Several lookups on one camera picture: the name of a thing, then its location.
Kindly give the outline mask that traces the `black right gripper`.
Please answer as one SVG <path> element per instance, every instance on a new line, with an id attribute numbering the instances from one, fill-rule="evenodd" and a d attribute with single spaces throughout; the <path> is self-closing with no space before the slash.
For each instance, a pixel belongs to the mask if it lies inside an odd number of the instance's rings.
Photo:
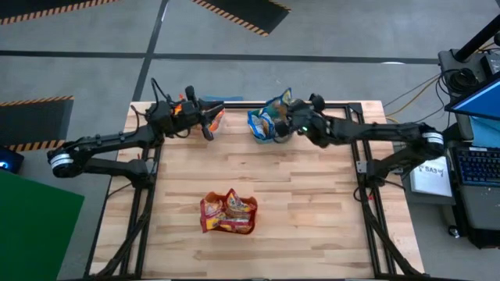
<path id="1" fill-rule="evenodd" d="M 319 94 L 312 93 L 307 101 L 293 100 L 288 105 L 278 108 L 279 117 L 275 122 L 275 131 L 279 137 L 294 133 L 311 133 L 316 112 L 325 109 L 325 101 Z"/>

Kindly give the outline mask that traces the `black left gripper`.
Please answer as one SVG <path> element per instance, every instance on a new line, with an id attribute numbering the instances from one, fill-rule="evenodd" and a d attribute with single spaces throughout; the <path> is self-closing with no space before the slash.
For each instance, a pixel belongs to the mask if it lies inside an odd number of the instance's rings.
<path id="1" fill-rule="evenodd" d="M 209 127 L 223 111 L 221 108 L 215 108 L 217 106 L 223 106 L 223 101 L 205 101 L 197 98 L 193 86 L 187 86 L 185 88 L 185 94 L 188 101 L 182 101 L 173 108 L 172 119 L 174 125 L 194 126 L 200 122 L 204 138 L 208 141 L 212 141 L 214 136 Z"/>

